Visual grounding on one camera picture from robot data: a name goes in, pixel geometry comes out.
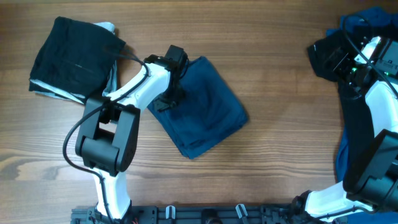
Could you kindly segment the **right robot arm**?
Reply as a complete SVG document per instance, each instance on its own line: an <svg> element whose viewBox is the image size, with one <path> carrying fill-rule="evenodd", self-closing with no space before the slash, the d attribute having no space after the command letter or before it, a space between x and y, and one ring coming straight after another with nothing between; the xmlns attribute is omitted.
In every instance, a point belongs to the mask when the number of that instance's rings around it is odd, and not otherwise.
<svg viewBox="0 0 398 224"><path fill-rule="evenodd" d="M348 135L343 180L295 197L289 218L331 223L367 213L397 213L397 44L373 37L349 53L336 49L323 63L341 83Z"/></svg>

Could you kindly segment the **black t-shirt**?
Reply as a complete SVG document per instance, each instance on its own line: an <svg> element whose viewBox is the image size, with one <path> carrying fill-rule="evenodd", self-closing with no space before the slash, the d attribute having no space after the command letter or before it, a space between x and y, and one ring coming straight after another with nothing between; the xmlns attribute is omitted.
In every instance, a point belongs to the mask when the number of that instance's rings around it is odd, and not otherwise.
<svg viewBox="0 0 398 224"><path fill-rule="evenodd" d="M338 84L338 95L345 125L338 155L335 159L336 179L341 182L350 165L374 139L374 125L371 110L365 102L367 90L354 90L348 84L339 81L333 72L323 68L327 56L337 48L342 48L354 58L358 54L342 30L337 30L324 39L316 41L307 47L307 53L315 75ZM378 77L372 70L371 75L372 85Z"/></svg>

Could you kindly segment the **blue denim shorts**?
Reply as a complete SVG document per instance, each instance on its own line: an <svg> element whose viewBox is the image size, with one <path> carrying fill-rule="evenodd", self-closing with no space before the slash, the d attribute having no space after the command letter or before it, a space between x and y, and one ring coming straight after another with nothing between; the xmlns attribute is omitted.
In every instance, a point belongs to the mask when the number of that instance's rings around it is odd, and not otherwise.
<svg viewBox="0 0 398 224"><path fill-rule="evenodd" d="M176 108L158 112L153 103L147 108L183 156L204 154L248 122L242 103L206 57L189 62L180 83L185 98Z"/></svg>

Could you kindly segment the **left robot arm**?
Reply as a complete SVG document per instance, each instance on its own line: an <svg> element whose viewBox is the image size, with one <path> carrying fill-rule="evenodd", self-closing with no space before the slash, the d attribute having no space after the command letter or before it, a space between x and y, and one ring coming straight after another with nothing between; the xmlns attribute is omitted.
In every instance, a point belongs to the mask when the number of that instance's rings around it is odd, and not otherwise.
<svg viewBox="0 0 398 224"><path fill-rule="evenodd" d="M83 159L82 170L93 174L98 203L74 209L72 223L134 223L125 171L137 148L139 121L150 104L158 112L174 109L185 93L180 79L188 57L171 45L160 57L142 61L140 72L119 90L86 101L77 123L75 152Z"/></svg>

